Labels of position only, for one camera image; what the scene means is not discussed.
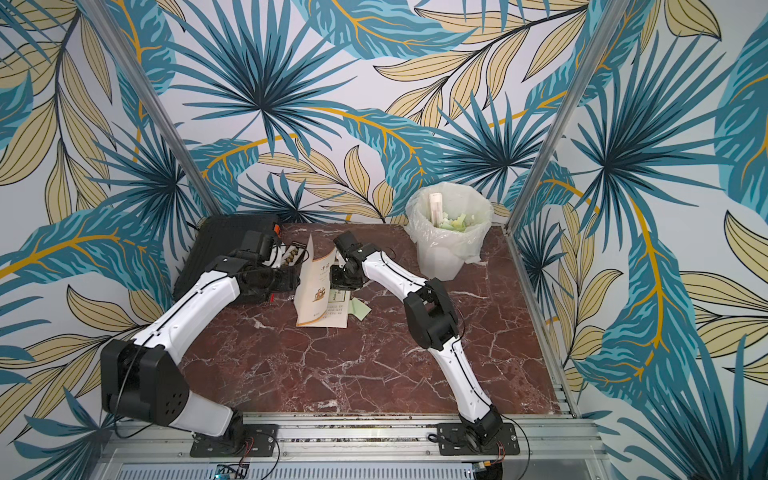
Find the orange children's book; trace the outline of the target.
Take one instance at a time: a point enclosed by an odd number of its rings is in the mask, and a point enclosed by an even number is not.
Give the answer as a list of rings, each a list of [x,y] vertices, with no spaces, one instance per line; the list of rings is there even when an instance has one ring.
[[[351,294],[331,287],[331,267],[336,263],[335,249],[318,256],[313,238],[309,237],[294,296],[297,327],[347,327]]]

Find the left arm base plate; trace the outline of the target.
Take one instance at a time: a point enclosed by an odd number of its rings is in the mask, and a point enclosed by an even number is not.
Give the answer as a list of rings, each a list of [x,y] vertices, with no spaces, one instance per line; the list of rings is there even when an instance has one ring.
[[[271,457],[275,451],[277,424],[243,424],[230,428],[223,436],[193,434],[192,458]]]

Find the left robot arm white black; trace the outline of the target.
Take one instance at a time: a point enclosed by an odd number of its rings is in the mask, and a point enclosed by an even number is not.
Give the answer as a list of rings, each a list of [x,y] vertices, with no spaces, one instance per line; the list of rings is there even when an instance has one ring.
[[[276,230],[249,231],[239,248],[206,265],[198,280],[166,313],[129,340],[111,340],[101,352],[104,411],[218,439],[236,438],[234,409],[194,393],[179,364],[208,324],[240,296],[261,303],[290,292],[298,269],[284,265]]]

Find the green sticky note top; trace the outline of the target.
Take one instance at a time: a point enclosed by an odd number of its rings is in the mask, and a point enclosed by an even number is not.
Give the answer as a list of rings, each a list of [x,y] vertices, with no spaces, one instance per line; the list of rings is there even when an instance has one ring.
[[[359,321],[363,321],[371,312],[371,308],[358,298],[351,298],[348,302],[348,313]]]

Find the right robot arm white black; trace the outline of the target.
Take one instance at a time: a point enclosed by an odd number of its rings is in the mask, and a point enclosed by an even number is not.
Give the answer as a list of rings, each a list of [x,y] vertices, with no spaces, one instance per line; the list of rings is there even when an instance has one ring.
[[[462,444],[477,453],[492,445],[502,429],[502,415],[470,366],[458,312],[443,283],[407,271],[379,247],[359,242],[350,232],[337,236],[334,245],[342,263],[331,267],[331,286],[355,291],[372,281],[400,300],[409,333],[433,356],[448,381],[464,429]]]

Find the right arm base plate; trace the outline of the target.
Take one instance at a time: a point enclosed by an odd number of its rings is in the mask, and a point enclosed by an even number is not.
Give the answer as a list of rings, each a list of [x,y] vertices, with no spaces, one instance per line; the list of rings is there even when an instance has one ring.
[[[462,423],[440,423],[427,439],[438,445],[441,456],[501,457],[521,452],[517,432],[510,423],[503,423],[494,436],[485,440]]]

